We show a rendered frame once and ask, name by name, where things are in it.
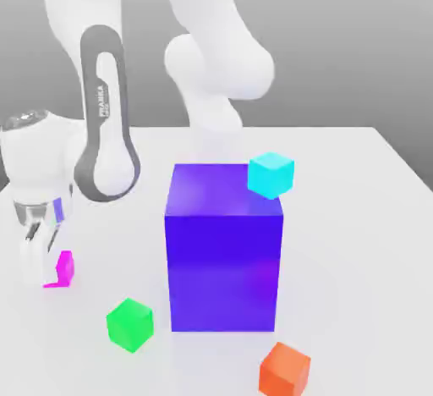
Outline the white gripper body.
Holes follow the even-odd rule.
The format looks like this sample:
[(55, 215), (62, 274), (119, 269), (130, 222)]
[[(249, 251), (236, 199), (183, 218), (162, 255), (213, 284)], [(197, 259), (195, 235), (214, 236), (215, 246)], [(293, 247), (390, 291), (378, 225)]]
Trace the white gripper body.
[(26, 284), (49, 284), (57, 281), (57, 257), (51, 253), (59, 226), (33, 222), (25, 230), (19, 246), (22, 276)]

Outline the small magenta cube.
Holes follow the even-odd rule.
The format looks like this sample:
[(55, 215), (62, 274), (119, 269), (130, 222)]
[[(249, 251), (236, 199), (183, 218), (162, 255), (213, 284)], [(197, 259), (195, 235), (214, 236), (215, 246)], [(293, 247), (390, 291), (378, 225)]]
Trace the small magenta cube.
[(70, 286), (74, 277), (74, 258), (71, 250), (63, 250), (58, 258), (56, 265), (58, 280), (53, 283), (45, 283), (43, 287), (47, 288), (67, 288)]

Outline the small green cube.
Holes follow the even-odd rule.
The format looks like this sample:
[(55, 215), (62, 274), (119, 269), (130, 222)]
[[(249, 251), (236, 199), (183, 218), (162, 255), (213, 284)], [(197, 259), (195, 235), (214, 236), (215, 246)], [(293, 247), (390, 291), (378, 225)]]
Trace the small green cube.
[(110, 311), (106, 322), (110, 340), (130, 353), (154, 334), (153, 310), (131, 298)]

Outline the small cyan cube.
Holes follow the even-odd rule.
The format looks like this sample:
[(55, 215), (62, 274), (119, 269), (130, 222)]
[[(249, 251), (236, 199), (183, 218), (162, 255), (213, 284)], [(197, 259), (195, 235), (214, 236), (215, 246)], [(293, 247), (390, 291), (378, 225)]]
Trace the small cyan cube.
[(248, 165), (248, 189), (273, 200), (293, 187), (294, 160), (275, 152), (253, 157)]

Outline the small orange cube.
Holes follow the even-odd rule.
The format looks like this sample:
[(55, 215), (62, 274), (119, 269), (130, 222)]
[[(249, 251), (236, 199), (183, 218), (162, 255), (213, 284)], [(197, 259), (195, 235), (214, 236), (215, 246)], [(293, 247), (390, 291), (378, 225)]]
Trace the small orange cube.
[(301, 396), (310, 363), (308, 355), (277, 342), (260, 364), (259, 390), (265, 396)]

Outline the large purple box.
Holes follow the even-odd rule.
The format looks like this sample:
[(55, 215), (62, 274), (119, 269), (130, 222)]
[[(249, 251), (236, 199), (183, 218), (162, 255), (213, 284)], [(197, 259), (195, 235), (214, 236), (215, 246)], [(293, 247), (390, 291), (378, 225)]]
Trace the large purple box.
[(178, 163), (164, 215), (174, 332), (275, 328), (283, 211), (244, 164)]

